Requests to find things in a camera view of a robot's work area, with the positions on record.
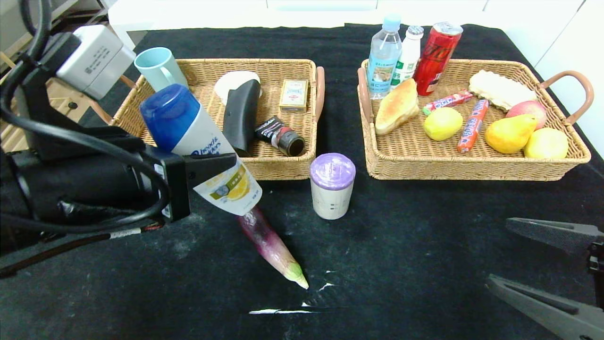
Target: black tablecloth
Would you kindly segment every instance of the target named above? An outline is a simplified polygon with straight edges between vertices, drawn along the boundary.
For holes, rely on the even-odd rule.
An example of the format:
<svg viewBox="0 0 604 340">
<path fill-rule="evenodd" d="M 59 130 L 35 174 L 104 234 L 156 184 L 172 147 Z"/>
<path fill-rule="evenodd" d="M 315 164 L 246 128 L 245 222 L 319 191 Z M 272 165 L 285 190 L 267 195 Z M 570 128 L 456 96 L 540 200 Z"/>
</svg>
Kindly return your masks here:
<svg viewBox="0 0 604 340">
<path fill-rule="evenodd" d="M 455 58 L 528 64 L 501 30 L 464 29 Z M 308 180 L 261 182 L 260 205 L 302 265 L 308 291 L 263 260 L 232 215 L 194 197 L 192 215 L 161 231 L 86 246 L 0 281 L 2 339 L 555 339 L 491 295 L 484 280 L 494 273 L 595 304 L 584 258 L 511 234 L 504 221 L 604 226 L 602 159 L 592 149 L 589 164 L 555 182 L 370 178 L 356 69 L 378 30 L 151 31 L 137 47 L 165 46 L 177 58 L 305 58 L 325 67 L 317 154 L 340 152 L 357 166 L 349 212 L 320 219 Z M 138 72 L 131 67 L 126 75 Z M 127 92 L 116 84 L 100 103 L 114 113 Z M 98 119 L 88 113 L 83 123 Z M 321 290 L 325 283 L 334 286 Z M 334 308 L 248 314 L 302 303 Z"/>
</svg>

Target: wicker basket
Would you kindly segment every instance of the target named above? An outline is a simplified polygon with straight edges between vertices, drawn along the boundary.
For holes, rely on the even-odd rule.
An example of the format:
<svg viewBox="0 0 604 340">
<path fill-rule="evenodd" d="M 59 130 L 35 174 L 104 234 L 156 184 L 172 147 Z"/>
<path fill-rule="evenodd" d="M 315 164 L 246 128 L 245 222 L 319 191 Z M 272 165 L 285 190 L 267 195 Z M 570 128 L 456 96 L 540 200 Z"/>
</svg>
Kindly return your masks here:
<svg viewBox="0 0 604 340">
<path fill-rule="evenodd" d="M 442 142 L 426 136 L 423 130 L 425 115 L 405 122 L 384 136 L 376 136 L 373 117 L 378 113 L 379 100 L 369 100 L 365 67 L 367 60 L 358 70 L 359 106 L 365 140 L 365 161 L 369 174 L 380 180 L 558 180 L 573 167 L 587 163 L 591 154 L 575 129 L 573 123 L 589 108 L 593 101 L 590 82 L 580 73 L 566 71 L 540 84 L 528 67 L 518 62 L 498 60 L 451 59 L 439 81 L 436 91 L 419 97 L 420 108 L 452 93 L 467 89 L 470 77 L 480 70 L 496 72 L 521 82 L 537 92 L 539 102 L 547 109 L 546 126 L 563 131 L 569 144 L 565 159 L 528 159 L 522 151 L 504 155 L 493 150 L 484 140 L 484 133 L 470 152 L 459 154 L 457 142 L 461 131 Z M 586 91 L 586 102 L 572 116 L 566 118 L 556 106 L 545 88 L 562 76 L 574 76 Z M 476 100 L 456 106 L 464 120 L 472 112 Z M 505 116 L 498 108 L 489 107 L 484 125 Z"/>
<path fill-rule="evenodd" d="M 287 157 L 270 144 L 255 140 L 253 157 L 242 160 L 256 180 L 303 180 L 309 178 L 310 163 L 315 159 L 316 125 L 323 109 L 325 77 L 323 67 L 305 59 L 180 59 L 179 67 L 187 78 L 189 89 L 222 129 L 224 105 L 214 92 L 214 84 L 230 71 L 253 71 L 260 76 L 262 96 L 258 102 L 256 125 L 272 116 L 279 118 L 306 141 L 304 152 Z M 282 113 L 279 109 L 284 79 L 306 79 L 310 91 L 305 113 Z M 139 111 L 143 100 L 154 93 L 141 76 L 130 91 L 110 125 L 123 128 L 150 145 L 155 145 Z"/>
</svg>

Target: red can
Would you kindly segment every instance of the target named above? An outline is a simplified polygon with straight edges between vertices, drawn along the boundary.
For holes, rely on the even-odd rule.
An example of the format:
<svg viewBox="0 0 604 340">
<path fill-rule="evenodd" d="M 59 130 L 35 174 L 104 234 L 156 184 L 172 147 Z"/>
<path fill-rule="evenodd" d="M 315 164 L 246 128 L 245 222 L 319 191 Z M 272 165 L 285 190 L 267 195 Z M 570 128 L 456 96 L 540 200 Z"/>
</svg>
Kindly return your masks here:
<svg viewBox="0 0 604 340">
<path fill-rule="evenodd" d="M 461 26 L 447 21 L 438 22 L 432 26 L 428 43 L 423 49 L 422 60 L 417 65 L 413 76 L 417 83 L 417 93 L 420 96 L 427 96 L 436 89 L 440 75 L 445 70 L 462 32 Z"/>
</svg>

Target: small jar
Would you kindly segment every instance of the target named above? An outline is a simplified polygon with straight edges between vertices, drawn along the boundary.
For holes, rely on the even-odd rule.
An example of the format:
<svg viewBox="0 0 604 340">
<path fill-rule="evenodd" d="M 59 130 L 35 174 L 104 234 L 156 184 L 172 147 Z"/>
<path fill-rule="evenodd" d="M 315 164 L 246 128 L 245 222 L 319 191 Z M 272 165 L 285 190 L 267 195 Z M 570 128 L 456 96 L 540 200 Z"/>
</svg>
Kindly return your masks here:
<svg viewBox="0 0 604 340">
<path fill-rule="evenodd" d="M 337 220 L 348 211 L 356 167 L 348 157 L 323 154 L 310 164 L 312 206 L 321 218 Z"/>
</svg>

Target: bread roll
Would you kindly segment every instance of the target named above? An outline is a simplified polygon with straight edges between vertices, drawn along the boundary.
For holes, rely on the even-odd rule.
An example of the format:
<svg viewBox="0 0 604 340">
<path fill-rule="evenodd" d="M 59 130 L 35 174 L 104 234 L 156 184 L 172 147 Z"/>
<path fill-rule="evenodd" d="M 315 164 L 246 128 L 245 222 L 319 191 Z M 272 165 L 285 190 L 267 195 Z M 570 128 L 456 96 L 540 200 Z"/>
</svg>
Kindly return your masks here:
<svg viewBox="0 0 604 340">
<path fill-rule="evenodd" d="M 409 78 L 382 99 L 375 122 L 376 134 L 389 133 L 418 112 L 417 84 Z"/>
</svg>

